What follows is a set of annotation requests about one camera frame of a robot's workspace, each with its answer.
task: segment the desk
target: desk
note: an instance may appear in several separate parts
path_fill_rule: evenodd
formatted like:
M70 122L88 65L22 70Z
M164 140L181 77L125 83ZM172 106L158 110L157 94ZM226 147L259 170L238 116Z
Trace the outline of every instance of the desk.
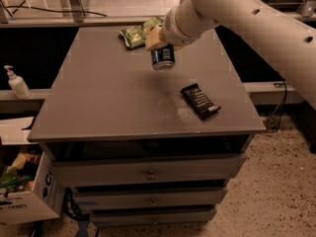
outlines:
M122 27L81 28L29 136L96 225L208 221L265 129L215 31L157 72ZM200 120L180 90L221 110Z

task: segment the black snack package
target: black snack package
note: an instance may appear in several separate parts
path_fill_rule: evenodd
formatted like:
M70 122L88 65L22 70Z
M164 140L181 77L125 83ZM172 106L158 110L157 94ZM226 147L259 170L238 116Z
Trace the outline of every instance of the black snack package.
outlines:
M185 97L188 104L195 110L200 119L206 119L216 113L220 107L216 106L203 92L198 83L183 88L180 93Z

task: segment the drawer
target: drawer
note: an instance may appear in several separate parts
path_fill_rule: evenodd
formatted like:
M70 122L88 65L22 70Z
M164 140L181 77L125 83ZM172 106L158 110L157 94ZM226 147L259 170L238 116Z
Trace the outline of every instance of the drawer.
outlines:
M226 188L209 186L209 182L195 183L109 188L107 192L74 193L74 199L83 210L98 210L217 204L227 194Z
M198 158L123 159L119 161L53 162L49 170L65 188L230 179L244 154Z
M213 218L215 213L216 210L213 207L164 209L156 211L104 212L91 214L91 221L99 227L208 222Z

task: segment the floor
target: floor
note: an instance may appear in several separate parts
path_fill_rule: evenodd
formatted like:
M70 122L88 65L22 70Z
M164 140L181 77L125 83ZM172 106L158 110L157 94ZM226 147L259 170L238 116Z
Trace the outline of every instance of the floor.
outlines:
M312 237L316 232L316 155L293 113L279 130L257 134L247 161L208 223L102 228L100 237ZM0 236L29 236L33 224L0 225ZM75 236L78 225L62 214L46 221L43 237ZM89 236L97 228L90 224Z

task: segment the hand sanitizer bottle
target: hand sanitizer bottle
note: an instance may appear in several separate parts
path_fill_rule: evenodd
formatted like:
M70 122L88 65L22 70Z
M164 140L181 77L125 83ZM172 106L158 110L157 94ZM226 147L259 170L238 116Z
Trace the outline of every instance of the hand sanitizer bottle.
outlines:
M7 74L9 76L9 85L12 88L13 92L17 95L19 99L26 99L31 95L28 85L23 80L21 76L16 75L11 69L13 66L5 65L7 69Z

